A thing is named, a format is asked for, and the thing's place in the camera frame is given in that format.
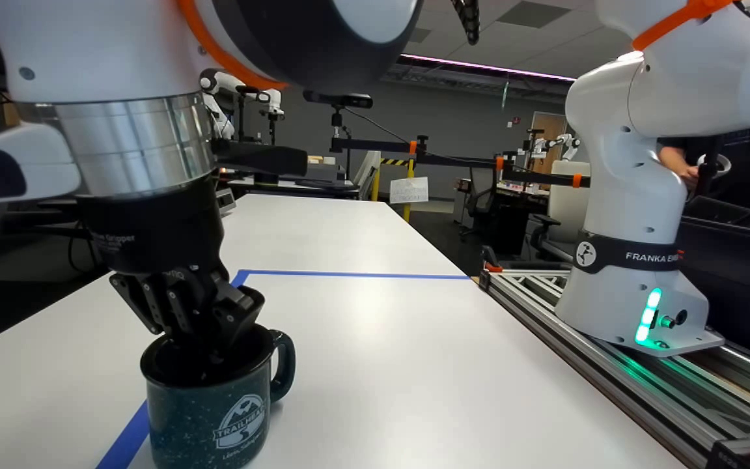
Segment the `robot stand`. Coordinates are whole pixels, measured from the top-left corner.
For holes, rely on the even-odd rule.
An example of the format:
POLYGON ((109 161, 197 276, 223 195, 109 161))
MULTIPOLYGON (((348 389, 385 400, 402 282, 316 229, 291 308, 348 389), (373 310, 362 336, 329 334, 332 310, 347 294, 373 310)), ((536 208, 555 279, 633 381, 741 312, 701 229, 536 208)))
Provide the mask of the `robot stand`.
POLYGON ((654 358, 555 317, 564 270, 483 270, 480 288, 691 469, 750 469, 750 351, 654 358))

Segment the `dark background desk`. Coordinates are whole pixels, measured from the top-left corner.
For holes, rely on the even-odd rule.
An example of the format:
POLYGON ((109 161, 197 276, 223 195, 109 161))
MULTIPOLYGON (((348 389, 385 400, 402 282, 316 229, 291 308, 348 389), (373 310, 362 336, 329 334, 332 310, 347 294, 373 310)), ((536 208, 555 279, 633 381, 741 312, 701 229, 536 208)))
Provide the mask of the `dark background desk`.
POLYGON ((346 181, 344 184, 318 184, 303 180, 279 179, 273 184, 257 184, 253 176, 230 179, 227 186, 234 193, 235 198, 241 198, 248 193, 256 195, 280 195, 301 198, 348 199, 360 200, 362 193, 357 185, 346 181))

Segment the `yellow and black barrier post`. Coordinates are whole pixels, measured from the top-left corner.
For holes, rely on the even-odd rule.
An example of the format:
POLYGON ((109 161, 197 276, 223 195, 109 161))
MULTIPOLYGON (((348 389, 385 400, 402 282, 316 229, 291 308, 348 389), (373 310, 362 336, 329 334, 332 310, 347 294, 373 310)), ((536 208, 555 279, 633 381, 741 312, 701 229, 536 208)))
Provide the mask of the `yellow and black barrier post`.
MULTIPOLYGON (((387 166, 393 165, 392 163, 389 163, 386 158, 381 158, 381 160, 379 160, 378 168, 375 169, 375 172, 373 173, 370 196, 370 199, 375 202, 379 200, 379 184, 382 173, 380 166, 382 163, 386 163, 387 166)), ((407 169, 406 177, 404 179, 399 179, 398 181, 398 202, 404 204, 402 217, 405 222, 409 223, 411 216, 411 203, 417 199, 417 190, 413 183, 413 178, 415 177, 415 160, 413 158, 410 158, 410 160, 398 160, 398 163, 406 166, 407 169)))

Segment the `dark green speckled mug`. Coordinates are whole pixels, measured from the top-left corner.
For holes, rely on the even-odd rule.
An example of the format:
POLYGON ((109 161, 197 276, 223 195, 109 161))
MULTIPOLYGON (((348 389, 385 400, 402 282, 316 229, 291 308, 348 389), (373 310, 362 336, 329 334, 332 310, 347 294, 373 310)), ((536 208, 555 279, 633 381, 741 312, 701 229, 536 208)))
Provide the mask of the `dark green speckled mug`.
POLYGON ((296 348, 288 334, 254 324, 214 364, 163 336, 140 369, 156 469, 242 469, 262 451, 271 407, 292 388, 296 348))

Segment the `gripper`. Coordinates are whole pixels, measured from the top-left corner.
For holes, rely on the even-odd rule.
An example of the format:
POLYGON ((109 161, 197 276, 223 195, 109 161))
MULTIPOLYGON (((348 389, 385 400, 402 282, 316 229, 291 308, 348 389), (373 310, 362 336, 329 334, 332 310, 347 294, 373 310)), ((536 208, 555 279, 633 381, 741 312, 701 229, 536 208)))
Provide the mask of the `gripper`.
POLYGON ((216 176, 205 175, 148 195, 83 196, 77 205, 114 273, 110 284, 150 333, 187 339, 174 307, 188 305, 185 280, 203 283, 191 309, 191 334, 203 354, 224 358, 252 329, 266 299, 226 278, 217 182, 216 176))

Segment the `brown door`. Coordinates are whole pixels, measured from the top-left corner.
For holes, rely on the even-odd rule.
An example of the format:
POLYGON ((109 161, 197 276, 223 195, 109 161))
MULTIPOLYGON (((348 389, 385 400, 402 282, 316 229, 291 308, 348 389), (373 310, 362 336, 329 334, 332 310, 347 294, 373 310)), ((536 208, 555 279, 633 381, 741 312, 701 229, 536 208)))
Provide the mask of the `brown door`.
POLYGON ((531 169, 539 173, 551 173, 553 163, 563 154, 562 145, 548 146, 550 141, 556 140, 566 133, 566 116, 559 113, 535 111, 531 124, 532 130, 543 130, 539 137, 545 140, 541 146, 542 158, 532 158, 531 169))

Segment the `person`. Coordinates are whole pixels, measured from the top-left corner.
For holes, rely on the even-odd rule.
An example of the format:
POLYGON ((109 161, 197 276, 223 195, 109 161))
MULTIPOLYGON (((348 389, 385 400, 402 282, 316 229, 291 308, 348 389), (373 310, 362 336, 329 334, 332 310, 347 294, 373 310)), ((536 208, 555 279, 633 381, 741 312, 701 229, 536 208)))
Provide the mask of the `person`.
POLYGON ((658 158, 667 169, 676 173, 689 190, 699 181, 699 158, 706 152, 705 137, 661 137, 658 158))

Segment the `white paper sign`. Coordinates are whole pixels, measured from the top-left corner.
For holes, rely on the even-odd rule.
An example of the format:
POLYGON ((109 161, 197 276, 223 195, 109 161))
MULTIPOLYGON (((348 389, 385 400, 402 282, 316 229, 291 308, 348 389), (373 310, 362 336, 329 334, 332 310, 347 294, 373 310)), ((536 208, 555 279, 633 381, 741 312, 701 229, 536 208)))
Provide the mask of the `white paper sign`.
POLYGON ((428 177, 393 179, 390 181, 389 202, 391 205, 429 202, 428 177))

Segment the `hand controller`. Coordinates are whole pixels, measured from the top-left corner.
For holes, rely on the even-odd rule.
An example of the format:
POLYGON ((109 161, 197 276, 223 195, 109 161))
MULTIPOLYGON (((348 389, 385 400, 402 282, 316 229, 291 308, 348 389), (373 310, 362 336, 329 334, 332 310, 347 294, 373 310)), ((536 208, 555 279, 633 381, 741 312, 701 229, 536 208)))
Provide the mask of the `hand controller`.
POLYGON ((697 186, 693 191, 695 196, 706 195, 710 192, 715 179, 723 177, 732 169, 732 163, 729 158, 716 152, 703 154, 697 161, 699 169, 699 179, 697 186))

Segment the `black office chair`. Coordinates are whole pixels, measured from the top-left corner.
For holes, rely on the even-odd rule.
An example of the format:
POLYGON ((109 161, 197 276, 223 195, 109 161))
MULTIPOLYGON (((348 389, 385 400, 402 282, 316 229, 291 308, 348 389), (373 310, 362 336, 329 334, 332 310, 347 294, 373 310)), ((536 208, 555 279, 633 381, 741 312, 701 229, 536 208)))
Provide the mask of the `black office chair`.
POLYGON ((473 220, 470 228, 460 231, 460 240, 468 235, 481 233, 490 220, 492 204, 498 184, 498 171, 492 168, 471 167, 470 189, 464 208, 473 220))

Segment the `white office chair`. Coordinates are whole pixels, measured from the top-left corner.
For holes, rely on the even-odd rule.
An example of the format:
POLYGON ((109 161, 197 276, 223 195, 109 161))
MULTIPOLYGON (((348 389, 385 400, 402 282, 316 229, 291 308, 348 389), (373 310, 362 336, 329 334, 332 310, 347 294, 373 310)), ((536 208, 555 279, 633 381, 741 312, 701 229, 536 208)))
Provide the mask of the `white office chair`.
POLYGON ((571 263, 589 201, 589 189, 551 185, 548 213, 530 214, 526 225, 527 259, 571 263))

